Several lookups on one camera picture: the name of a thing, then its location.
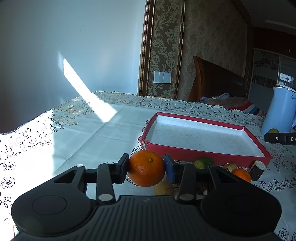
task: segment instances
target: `electric kettle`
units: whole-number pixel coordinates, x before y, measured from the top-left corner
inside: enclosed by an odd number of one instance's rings
[[[261,133],[265,135],[270,129],[280,133],[290,132],[296,125],[296,90],[281,84],[274,86],[269,109],[263,122]]]

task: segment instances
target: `floral wallpaper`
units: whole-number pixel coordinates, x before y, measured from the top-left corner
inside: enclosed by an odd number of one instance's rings
[[[173,98],[180,35],[181,0],[156,0],[148,95]],[[154,71],[170,72],[171,84],[153,83]]]
[[[247,24],[231,0],[186,0],[178,99],[188,100],[193,56],[243,75]]]

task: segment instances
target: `metal screw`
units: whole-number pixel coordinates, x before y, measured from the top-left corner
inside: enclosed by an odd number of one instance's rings
[[[191,201],[192,199],[194,199],[194,196],[190,193],[184,193],[180,195],[179,198],[183,201]]]
[[[107,193],[101,194],[98,199],[102,202],[111,201],[113,199],[113,196]]]

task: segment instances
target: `wooden headboard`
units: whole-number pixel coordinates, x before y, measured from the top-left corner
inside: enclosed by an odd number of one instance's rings
[[[239,76],[216,64],[193,56],[196,77],[188,98],[190,102],[199,102],[200,98],[219,96],[229,93],[230,96],[245,97],[245,81]]]

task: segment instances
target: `table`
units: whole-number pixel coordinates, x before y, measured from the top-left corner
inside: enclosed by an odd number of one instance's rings
[[[267,170],[252,182],[270,192],[282,206],[275,230],[282,240],[296,241],[296,147],[264,142],[263,117],[221,106],[96,91],[91,103],[82,97],[61,104],[17,130],[0,135],[0,240],[17,233],[10,214],[14,200],[24,192],[76,164],[87,169],[117,162],[123,153],[141,149],[138,138],[147,121],[158,111],[190,115],[246,126],[272,155]],[[127,180],[114,184],[116,198],[122,194],[154,195],[153,187],[138,187]],[[95,198],[95,184],[87,196]]]

